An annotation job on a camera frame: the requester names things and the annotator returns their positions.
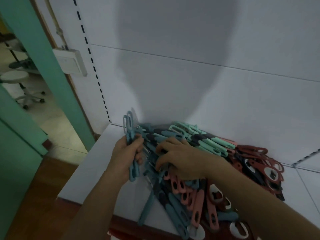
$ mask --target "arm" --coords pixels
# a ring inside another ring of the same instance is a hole
[[[142,143],[142,137],[129,146],[126,137],[116,143],[106,171],[85,199],[62,240],[106,239],[118,194],[129,179],[129,167],[134,157],[138,164],[142,163]]]
[[[172,163],[170,168],[182,180],[208,178],[230,199],[261,239],[319,239],[320,229],[284,202],[232,167],[224,158],[189,146],[174,138],[158,145],[168,151],[157,161],[156,168]]]

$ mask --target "stool seat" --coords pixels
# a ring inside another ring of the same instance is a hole
[[[21,83],[29,78],[28,72],[24,71],[10,71],[4,73],[0,79],[3,83]]]

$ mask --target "wooden floor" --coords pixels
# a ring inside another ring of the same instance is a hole
[[[76,168],[44,158],[10,226],[7,240],[56,240],[62,236],[77,211],[61,210],[55,200]]]

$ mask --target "light switch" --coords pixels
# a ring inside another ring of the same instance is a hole
[[[86,76],[87,70],[78,50],[53,49],[62,71],[66,74]]]

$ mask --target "chair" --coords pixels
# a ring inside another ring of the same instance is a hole
[[[29,74],[24,71],[10,71],[10,72],[5,72],[3,75],[0,77],[0,81],[3,83],[8,83],[8,84],[17,84],[19,83],[21,89],[23,90],[24,95],[15,98],[15,100],[18,102],[18,100],[23,99],[23,108],[25,110],[29,109],[27,103],[29,100],[32,100],[35,103],[44,103],[45,100],[41,97],[34,96],[35,94],[42,94],[45,95],[46,93],[44,91],[42,92],[35,92],[35,93],[30,93],[29,90],[22,85],[22,82],[25,82],[26,80],[29,79]]]

